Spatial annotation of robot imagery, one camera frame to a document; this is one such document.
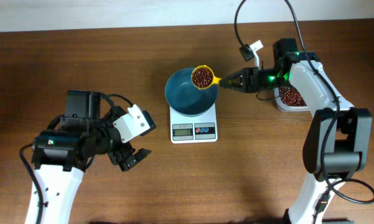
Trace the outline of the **scooped red beans portion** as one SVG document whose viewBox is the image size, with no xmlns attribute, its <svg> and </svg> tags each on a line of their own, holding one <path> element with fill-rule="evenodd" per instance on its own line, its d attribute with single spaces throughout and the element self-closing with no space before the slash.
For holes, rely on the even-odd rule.
<svg viewBox="0 0 374 224">
<path fill-rule="evenodd" d="M 207 67 L 200 67 L 192 73 L 192 83 L 198 88 L 206 88 L 213 81 L 213 73 Z"/>
</svg>

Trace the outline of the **yellow plastic measuring scoop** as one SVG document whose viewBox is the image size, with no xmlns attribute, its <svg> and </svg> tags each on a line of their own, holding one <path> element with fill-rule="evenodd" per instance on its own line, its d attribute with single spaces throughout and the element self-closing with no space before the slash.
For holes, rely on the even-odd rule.
<svg viewBox="0 0 374 224">
<path fill-rule="evenodd" d="M 195 67 L 195 68 L 193 69 L 192 73 L 193 73 L 196 69 L 198 69 L 198 68 L 200 68 L 200 67 L 207 67 L 207 68 L 209 68 L 209 69 L 212 71 L 212 73 L 213 73 L 213 81 L 212 81 L 212 83 L 211 83 L 208 87 L 206 87 L 206 88 L 198 88 L 198 87 L 197 87 L 199 90 L 205 90 L 205 89 L 211 87 L 212 85 L 219 85 L 219 82 L 220 82 L 221 78 L 216 77 L 216 76 L 214 75 L 213 70 L 212 70 L 210 67 L 208 67 L 207 65 L 199 65 L 198 67 Z"/>
</svg>

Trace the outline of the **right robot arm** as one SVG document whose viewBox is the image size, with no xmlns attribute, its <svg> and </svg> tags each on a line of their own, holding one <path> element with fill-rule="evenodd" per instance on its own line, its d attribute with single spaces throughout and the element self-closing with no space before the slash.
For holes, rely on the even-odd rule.
<svg viewBox="0 0 374 224">
<path fill-rule="evenodd" d="M 372 128 L 372 115 L 356 108 L 334 87 L 313 52 L 299 51 L 295 39 L 280 39 L 273 45 L 274 67 L 244 68 L 220 80 L 222 88 L 258 93 L 293 87 L 312 115 L 302 156 L 306 179 L 294 204 L 286 209 L 283 223 L 322 223 L 324 212 L 335 196 L 363 204 L 340 192 L 341 186 L 365 168 Z"/>
</svg>

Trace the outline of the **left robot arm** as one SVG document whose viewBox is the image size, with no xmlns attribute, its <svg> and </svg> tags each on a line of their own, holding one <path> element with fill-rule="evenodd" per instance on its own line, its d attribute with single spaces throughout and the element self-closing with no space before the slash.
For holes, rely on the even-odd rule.
<svg viewBox="0 0 374 224">
<path fill-rule="evenodd" d="M 70 90 L 65 113 L 56 116 L 29 147 L 27 162 L 32 179 L 26 223 L 68 223 L 77 190 L 94 158 L 106 154 L 126 172 L 145 159 L 150 150 L 135 150 L 130 141 L 156 128 L 151 115 L 134 103 L 123 109 L 113 95 Z"/>
</svg>

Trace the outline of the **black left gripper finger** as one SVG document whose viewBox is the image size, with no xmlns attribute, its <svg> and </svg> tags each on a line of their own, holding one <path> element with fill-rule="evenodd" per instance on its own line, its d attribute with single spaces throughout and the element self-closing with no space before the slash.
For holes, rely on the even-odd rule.
<svg viewBox="0 0 374 224">
<path fill-rule="evenodd" d="M 147 111 L 143 111 L 143 115 L 147 121 L 147 124 L 149 126 L 149 129 L 146 130 L 145 132 L 143 132 L 141 134 L 141 136 L 145 136 L 147 135 L 148 133 L 150 133 L 151 131 L 155 130 L 156 129 L 156 124 L 154 122 L 154 120 L 152 119 L 151 115 L 147 112 Z"/>
<path fill-rule="evenodd" d="M 141 162 L 145 159 L 152 151 L 149 149 L 141 148 L 137 153 L 134 154 L 134 160 L 136 163 Z"/>
</svg>

